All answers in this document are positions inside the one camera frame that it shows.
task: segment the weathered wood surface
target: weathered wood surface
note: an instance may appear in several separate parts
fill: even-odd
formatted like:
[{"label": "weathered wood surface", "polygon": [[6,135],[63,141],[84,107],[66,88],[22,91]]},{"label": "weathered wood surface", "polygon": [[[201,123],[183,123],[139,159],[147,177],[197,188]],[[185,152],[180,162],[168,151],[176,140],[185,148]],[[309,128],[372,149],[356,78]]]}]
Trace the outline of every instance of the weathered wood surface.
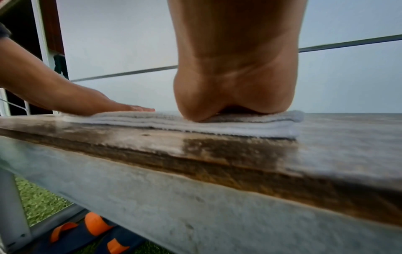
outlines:
[{"label": "weathered wood surface", "polygon": [[0,135],[402,226],[402,114],[307,114],[296,141],[0,118]]}]

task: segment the dark sleeve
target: dark sleeve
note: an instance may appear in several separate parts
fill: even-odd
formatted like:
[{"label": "dark sleeve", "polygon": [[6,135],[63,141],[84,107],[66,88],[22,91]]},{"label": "dark sleeve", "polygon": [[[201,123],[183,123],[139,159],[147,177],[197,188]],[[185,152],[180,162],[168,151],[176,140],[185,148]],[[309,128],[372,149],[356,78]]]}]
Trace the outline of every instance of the dark sleeve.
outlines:
[{"label": "dark sleeve", "polygon": [[5,28],[5,26],[2,23],[0,23],[0,39],[4,37],[9,37],[10,34],[11,34],[10,31],[7,28]]}]

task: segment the white towel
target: white towel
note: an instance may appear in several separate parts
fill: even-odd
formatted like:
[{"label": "white towel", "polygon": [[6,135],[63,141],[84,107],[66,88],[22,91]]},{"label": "white towel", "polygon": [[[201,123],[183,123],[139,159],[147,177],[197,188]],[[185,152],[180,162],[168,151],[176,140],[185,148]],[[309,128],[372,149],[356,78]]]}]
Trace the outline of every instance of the white towel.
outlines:
[{"label": "white towel", "polygon": [[90,117],[61,115],[71,123],[155,128],[172,131],[264,138],[296,138],[294,124],[303,121],[303,112],[286,111],[272,115],[221,114],[201,123],[184,119],[179,112],[105,112]]}]

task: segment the green grass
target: green grass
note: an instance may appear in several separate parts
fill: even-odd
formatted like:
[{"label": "green grass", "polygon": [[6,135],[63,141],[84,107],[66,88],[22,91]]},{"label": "green grass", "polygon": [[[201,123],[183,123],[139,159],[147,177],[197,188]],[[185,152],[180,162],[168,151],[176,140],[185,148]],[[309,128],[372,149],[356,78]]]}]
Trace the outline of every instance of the green grass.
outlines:
[{"label": "green grass", "polygon": [[[55,194],[47,191],[37,185],[28,182],[27,180],[16,177],[18,190],[22,204],[24,206],[25,214],[30,226],[46,219],[52,214],[71,205],[71,202],[56,196]],[[76,252],[75,254],[92,254],[99,242],[93,243],[84,249]],[[168,250],[159,247],[151,242],[146,242],[132,254],[173,254]]]}]

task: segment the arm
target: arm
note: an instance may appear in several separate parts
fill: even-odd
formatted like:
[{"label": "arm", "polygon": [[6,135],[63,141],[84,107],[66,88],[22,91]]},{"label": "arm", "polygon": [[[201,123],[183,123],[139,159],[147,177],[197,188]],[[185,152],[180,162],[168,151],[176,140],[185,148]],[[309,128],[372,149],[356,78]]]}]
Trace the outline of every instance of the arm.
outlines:
[{"label": "arm", "polygon": [[76,115],[106,111],[154,111],[120,104],[76,85],[8,38],[0,24],[0,86],[33,105]]}]

